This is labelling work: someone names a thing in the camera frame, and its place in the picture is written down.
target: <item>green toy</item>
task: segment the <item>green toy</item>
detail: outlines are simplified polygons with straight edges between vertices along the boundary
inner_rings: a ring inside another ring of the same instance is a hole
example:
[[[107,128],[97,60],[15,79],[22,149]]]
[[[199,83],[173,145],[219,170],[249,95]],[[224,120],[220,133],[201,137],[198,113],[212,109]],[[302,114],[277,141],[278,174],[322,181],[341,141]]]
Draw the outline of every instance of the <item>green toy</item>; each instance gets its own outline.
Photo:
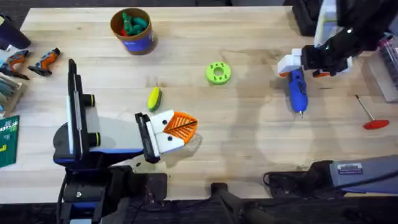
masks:
[[[122,13],[122,17],[123,17],[123,24],[124,24],[124,30],[126,31],[127,35],[137,35],[140,34],[142,31],[144,31],[147,26],[148,23],[139,18],[133,18],[129,15],[127,15],[125,12]]]
[[[155,87],[148,98],[148,110],[154,112],[159,109],[160,102],[162,101],[162,90],[159,87]]]
[[[144,19],[141,19],[140,17],[135,17],[134,18],[134,23],[137,24],[137,25],[141,25],[141,27],[143,27],[142,31],[144,31],[144,29],[146,29],[147,26],[148,26],[147,21],[145,21]]]
[[[213,62],[207,66],[206,78],[213,85],[224,85],[231,78],[231,68],[224,62]]]

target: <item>green donut toy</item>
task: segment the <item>green donut toy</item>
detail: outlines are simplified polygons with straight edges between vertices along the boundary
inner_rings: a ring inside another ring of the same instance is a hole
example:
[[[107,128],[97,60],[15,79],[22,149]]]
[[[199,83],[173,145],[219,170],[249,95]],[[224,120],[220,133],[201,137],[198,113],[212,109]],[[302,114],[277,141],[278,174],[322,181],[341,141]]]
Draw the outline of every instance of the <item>green donut toy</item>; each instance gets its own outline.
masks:
[[[213,85],[224,85],[231,78],[231,68],[224,62],[213,62],[206,68],[206,78]]]

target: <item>cup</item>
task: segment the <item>cup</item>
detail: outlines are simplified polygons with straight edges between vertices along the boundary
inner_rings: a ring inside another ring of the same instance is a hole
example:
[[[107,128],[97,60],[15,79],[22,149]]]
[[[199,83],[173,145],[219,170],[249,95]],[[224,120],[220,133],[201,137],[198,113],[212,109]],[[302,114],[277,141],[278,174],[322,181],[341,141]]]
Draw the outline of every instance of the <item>cup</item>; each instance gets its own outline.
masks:
[[[140,34],[125,37],[121,35],[123,28],[122,14],[126,13],[132,17],[140,17],[148,23],[147,28]],[[130,54],[144,55],[150,53],[155,47],[154,31],[148,13],[138,8],[127,8],[117,12],[111,19],[113,34],[124,44]]]

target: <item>sticker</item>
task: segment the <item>sticker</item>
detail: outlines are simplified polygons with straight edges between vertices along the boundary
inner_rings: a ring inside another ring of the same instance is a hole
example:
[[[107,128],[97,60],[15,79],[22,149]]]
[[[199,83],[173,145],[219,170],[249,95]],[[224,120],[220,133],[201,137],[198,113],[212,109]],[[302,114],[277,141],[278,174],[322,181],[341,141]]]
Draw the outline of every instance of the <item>sticker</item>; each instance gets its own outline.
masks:
[[[132,40],[132,41],[124,40],[123,43],[129,51],[137,52],[137,51],[145,50],[148,47],[150,47],[153,42],[152,37],[153,37],[153,32],[151,31],[149,34],[147,34],[145,37],[143,37],[139,40]]]
[[[362,164],[360,163],[338,164],[337,170],[340,175],[363,174]]]

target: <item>green book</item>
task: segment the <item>green book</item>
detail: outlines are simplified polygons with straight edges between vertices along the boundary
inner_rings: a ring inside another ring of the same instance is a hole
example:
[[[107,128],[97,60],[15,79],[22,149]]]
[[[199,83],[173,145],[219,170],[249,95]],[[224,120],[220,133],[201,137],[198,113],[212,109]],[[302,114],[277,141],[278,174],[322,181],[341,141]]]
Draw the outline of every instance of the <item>green book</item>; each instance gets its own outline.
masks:
[[[0,167],[17,159],[19,115],[0,120]]]

